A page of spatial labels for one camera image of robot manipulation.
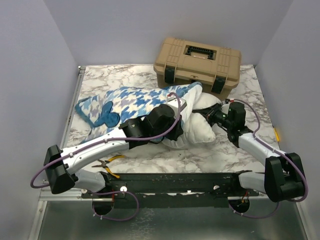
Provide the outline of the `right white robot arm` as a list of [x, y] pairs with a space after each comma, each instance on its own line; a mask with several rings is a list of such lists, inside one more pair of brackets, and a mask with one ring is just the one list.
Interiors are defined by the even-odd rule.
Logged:
[[232, 144], [251, 154], [264, 166], [262, 173], [239, 173], [238, 178], [230, 182], [230, 191], [240, 196], [247, 189], [256, 190], [266, 194], [274, 203], [303, 201], [309, 188], [300, 156], [276, 149], [260, 139], [256, 131], [246, 126], [245, 106], [246, 102], [242, 100], [228, 99], [224, 104], [216, 103], [197, 111], [210, 126], [218, 125]]

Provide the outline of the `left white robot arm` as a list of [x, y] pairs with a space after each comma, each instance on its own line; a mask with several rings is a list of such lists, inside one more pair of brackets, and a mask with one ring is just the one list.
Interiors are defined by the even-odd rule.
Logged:
[[183, 134], [182, 110], [186, 103], [172, 100], [149, 114], [126, 120], [111, 132], [70, 148], [52, 145], [47, 149], [44, 167], [52, 194], [72, 188], [87, 189], [103, 198], [111, 190], [104, 173], [83, 168], [103, 157], [146, 145], [154, 140], [177, 140]]

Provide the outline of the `white pillow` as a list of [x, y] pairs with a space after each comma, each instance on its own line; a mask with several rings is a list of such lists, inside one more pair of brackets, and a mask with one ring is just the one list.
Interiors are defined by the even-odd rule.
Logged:
[[201, 114], [192, 112], [183, 125], [183, 135], [178, 138], [178, 141], [165, 139], [159, 145], [149, 143], [128, 151], [127, 156], [131, 158], [151, 157], [168, 150], [185, 150], [190, 147], [211, 144], [215, 140], [216, 134], [206, 119]]

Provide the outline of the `white pillowcase blue trim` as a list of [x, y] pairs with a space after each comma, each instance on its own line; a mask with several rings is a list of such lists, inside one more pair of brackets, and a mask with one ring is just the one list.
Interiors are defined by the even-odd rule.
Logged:
[[186, 101], [186, 107], [181, 111], [183, 135], [176, 141], [165, 139], [163, 143], [172, 148], [179, 148], [187, 141], [192, 109], [202, 91], [203, 87], [199, 82], [165, 88], [122, 86], [83, 98], [76, 104], [75, 111], [91, 130], [82, 142], [85, 143], [109, 133], [128, 119], [149, 114], [155, 107], [165, 104], [168, 94], [173, 92]]

